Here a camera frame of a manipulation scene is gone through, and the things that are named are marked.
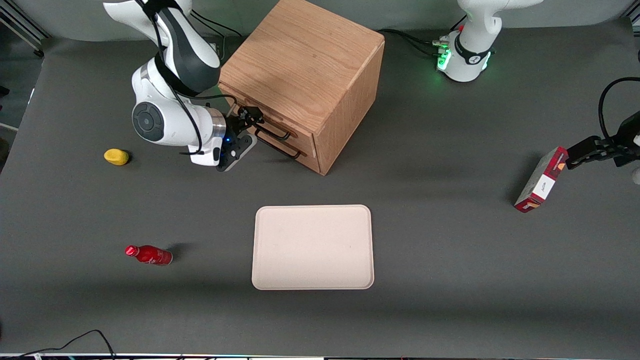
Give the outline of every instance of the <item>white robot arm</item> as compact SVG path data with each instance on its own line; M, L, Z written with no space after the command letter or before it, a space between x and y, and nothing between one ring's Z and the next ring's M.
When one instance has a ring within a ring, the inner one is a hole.
M189 152L182 154L190 155L193 163L230 169L256 139L249 134L239 137L247 126L230 126L230 119L218 110L189 100L215 86L220 77L216 51L186 18L191 0L130 0L104 3L104 8L111 18L159 45L158 54L131 78L136 132L153 143L188 146Z
M454 30L441 37L444 44L437 69L451 79L472 81L486 68L490 49L502 29L502 19L495 13L502 10L527 8L543 0L458 0L467 13L462 32Z

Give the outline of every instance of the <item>wooden cabinet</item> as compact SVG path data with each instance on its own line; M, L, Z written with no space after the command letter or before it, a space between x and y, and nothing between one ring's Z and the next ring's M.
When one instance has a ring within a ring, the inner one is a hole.
M220 90L258 106L258 136L326 175L378 89L384 37L304 0L280 0L224 64Z

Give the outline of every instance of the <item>white label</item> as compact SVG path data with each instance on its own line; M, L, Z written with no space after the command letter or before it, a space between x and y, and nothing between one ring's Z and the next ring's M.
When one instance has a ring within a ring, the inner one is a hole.
M554 187L555 180L543 174L538 180L536 187L533 189L533 193L541 197L543 200L547 199L547 195L551 192L551 188Z

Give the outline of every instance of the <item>gray wall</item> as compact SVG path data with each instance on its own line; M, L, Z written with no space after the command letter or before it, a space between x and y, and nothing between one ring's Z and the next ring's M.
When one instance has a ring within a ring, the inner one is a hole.
M96 0L15 0L56 37L75 40L139 40L142 35L111 20ZM455 0L310 0L329 11L380 29L443 29L464 13ZM194 0L202 15L250 33L277 0ZM524 10L502 13L508 28L597 24L617 17L633 0L546 0ZM208 29L196 25L203 33Z

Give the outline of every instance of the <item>green led light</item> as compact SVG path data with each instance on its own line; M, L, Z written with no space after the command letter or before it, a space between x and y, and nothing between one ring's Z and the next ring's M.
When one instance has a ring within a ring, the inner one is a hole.
M440 59L438 60L438 69L444 71L447 68L447 64L449 64L450 58L451 50L446 50L444 54L440 55Z
M486 55L486 60L484 61L484 65L482 65L482 69L486 69L487 64L489 64L489 58L491 57L491 51Z

